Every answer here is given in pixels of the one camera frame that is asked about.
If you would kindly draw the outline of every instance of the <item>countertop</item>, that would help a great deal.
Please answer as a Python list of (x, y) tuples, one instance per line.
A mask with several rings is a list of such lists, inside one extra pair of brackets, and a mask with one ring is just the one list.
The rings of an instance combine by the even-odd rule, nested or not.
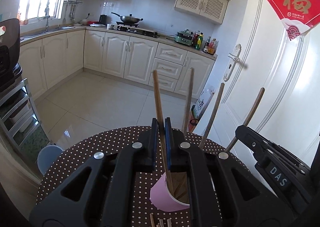
[(188, 47), (188, 46), (184, 46), (184, 45), (178, 44), (175, 41), (166, 39), (165, 37), (162, 37), (162, 36), (160, 36), (158, 38), (152, 38), (152, 37), (148, 37), (148, 36), (137, 35), (137, 34), (130, 33), (130, 32), (124, 32), (124, 31), (119, 31), (119, 30), (110, 30), (110, 29), (107, 29), (105, 27), (91, 27), (91, 26), (82, 26), (82, 25), (74, 25), (73, 27), (74, 28), (67, 29), (67, 30), (54, 31), (54, 32), (49, 32), (49, 33), (42, 34), (40, 36), (32, 37), (32, 38), (26, 38), (26, 39), (24, 39), (23, 41), (20, 42), (20, 45), (23, 46), (23, 45), (31, 43), (33, 41), (40, 40), (40, 39), (43, 39), (43, 38), (47, 38), (47, 37), (54, 36), (54, 35), (59, 35), (59, 34), (62, 34), (62, 33), (68, 33), (68, 32), (79, 31), (79, 30), (94, 30), (94, 31), (110, 32), (110, 33), (122, 34), (122, 35), (127, 35), (127, 36), (131, 36), (131, 37), (136, 37), (136, 38), (152, 40), (152, 41), (163, 43), (163, 44), (167, 44), (167, 45), (170, 45), (170, 46), (173, 46), (173, 47), (176, 47), (176, 48), (184, 49), (184, 50), (196, 53), (198, 55), (210, 58), (212, 60), (216, 60), (217, 57), (218, 57), (216, 54), (212, 56), (212, 55), (206, 54), (206, 53), (204, 53), (202, 51), (195, 50), (192, 47)]

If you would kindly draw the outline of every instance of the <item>pink paper cup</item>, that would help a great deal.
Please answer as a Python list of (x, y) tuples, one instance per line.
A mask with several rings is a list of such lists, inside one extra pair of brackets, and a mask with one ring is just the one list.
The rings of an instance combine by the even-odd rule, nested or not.
[(184, 204), (176, 200), (169, 192), (165, 173), (150, 190), (150, 201), (157, 209), (164, 212), (175, 212), (190, 208), (189, 204)]

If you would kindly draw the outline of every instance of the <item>tiled floor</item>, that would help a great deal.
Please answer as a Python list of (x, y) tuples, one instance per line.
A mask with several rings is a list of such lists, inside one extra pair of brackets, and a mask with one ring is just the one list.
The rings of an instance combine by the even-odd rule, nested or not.
[[(164, 118), (181, 129), (185, 100), (161, 95)], [(49, 137), (64, 149), (96, 133), (151, 125), (156, 117), (153, 91), (82, 72), (38, 105)]]

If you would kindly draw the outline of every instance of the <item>wooden stick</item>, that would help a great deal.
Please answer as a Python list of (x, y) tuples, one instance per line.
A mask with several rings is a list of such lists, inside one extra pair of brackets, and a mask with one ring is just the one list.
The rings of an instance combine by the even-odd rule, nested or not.
[[(256, 110), (257, 110), (257, 108), (258, 108), (258, 106), (259, 106), (259, 104), (261, 102), (261, 99), (263, 97), (264, 92), (265, 92), (265, 88), (261, 88), (260, 92), (259, 92), (259, 94), (257, 96), (257, 99), (254, 102), (254, 104), (253, 104), (253, 106), (252, 106), (247, 118), (244, 120), (244, 123), (243, 123), (244, 126), (248, 126), (249, 122), (251, 121), (254, 113), (256, 112)], [(224, 150), (224, 152), (229, 152), (233, 148), (233, 146), (236, 144), (237, 141), (238, 141), (238, 139), (236, 137), (234, 137), (233, 140), (228, 145), (228, 147)]]
[(168, 169), (168, 163), (167, 163), (167, 152), (166, 152), (167, 150), (165, 147), (165, 131), (164, 131), (159, 79), (158, 79), (157, 70), (153, 71), (153, 87), (154, 87), (154, 93), (155, 93), (156, 113), (157, 113), (157, 120), (158, 120), (158, 126), (159, 126), (160, 145), (161, 145), (163, 165), (164, 165), (164, 170), (167, 177), (167, 185), (168, 185), (169, 192), (173, 194), (172, 177), (171, 177), (171, 172)]
[(187, 135), (187, 129), (188, 129), (188, 125), (189, 125), (191, 98), (192, 98), (192, 90), (193, 90), (193, 80), (195, 77), (195, 69), (190, 68), (190, 70), (191, 70), (190, 82), (189, 82), (188, 95), (187, 95), (186, 105), (185, 105), (185, 110), (184, 110), (184, 121), (183, 121), (183, 126), (182, 126), (182, 132), (185, 137)]
[(153, 220), (153, 214), (150, 214), (150, 221), (151, 221), (151, 227), (156, 227), (155, 221)]
[(200, 142), (200, 145), (199, 145), (199, 148), (202, 150), (203, 149), (203, 146), (207, 140), (207, 137), (209, 135), (209, 132), (211, 130), (211, 127), (212, 127), (212, 124), (213, 124), (213, 121), (216, 117), (216, 114), (217, 114), (217, 111), (218, 111), (218, 108), (219, 108), (219, 105), (220, 105), (220, 101), (221, 101), (221, 98), (222, 98), (222, 94), (223, 94), (223, 89), (224, 89), (224, 83), (222, 83), (220, 85), (220, 89), (219, 89), (219, 93), (218, 93), (218, 96), (217, 96), (217, 100), (216, 100), (216, 103), (214, 105), (214, 108), (213, 108), (213, 111), (212, 111), (212, 114), (211, 114), (211, 117), (210, 117), (210, 120), (209, 120), (209, 123), (207, 125), (207, 128), (204, 132), (204, 135), (203, 135), (203, 138)]

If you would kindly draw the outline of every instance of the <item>round table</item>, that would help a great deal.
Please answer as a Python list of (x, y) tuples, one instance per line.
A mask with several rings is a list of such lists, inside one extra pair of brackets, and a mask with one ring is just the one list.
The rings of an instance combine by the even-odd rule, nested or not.
[[(40, 184), (37, 203), (45, 199), (56, 187), (58, 187), (69, 175), (96, 152), (104, 152), (106, 155), (120, 152), (122, 148), (138, 140), (141, 132), (150, 130), (150, 126), (133, 126), (119, 128), (99, 133), (89, 137), (78, 144), (65, 150), (55, 163), (48, 169)], [(202, 137), (188, 133), (186, 140), (199, 145)], [(206, 141), (204, 151), (218, 154), (224, 148), (210, 140)], [(155, 223), (159, 219), (172, 219), (173, 227), (190, 227), (190, 211), (183, 210), (167, 213), (158, 210), (150, 202), (150, 189), (164, 173), (160, 159), (161, 146), (157, 146), (156, 170), (153, 173), (137, 173), (134, 188), (134, 202), (132, 208), (132, 227), (150, 227), (150, 213), (153, 213)]]

